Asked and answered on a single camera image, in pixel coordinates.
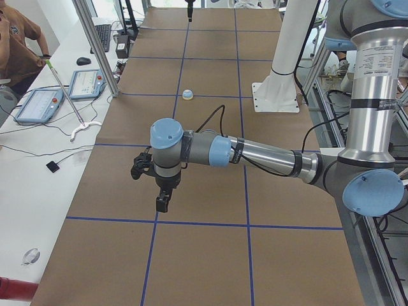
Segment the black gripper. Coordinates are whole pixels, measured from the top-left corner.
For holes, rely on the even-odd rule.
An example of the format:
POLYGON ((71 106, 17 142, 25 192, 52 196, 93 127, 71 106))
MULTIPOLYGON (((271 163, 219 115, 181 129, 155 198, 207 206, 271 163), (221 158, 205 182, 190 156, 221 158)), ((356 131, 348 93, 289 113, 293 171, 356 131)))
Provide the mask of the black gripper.
POLYGON ((181 182, 181 174, 172 177, 156 177, 156 184, 160 188, 159 195, 156 198, 156 211, 160 213, 168 212, 168 205, 171 200, 172 192, 181 182))

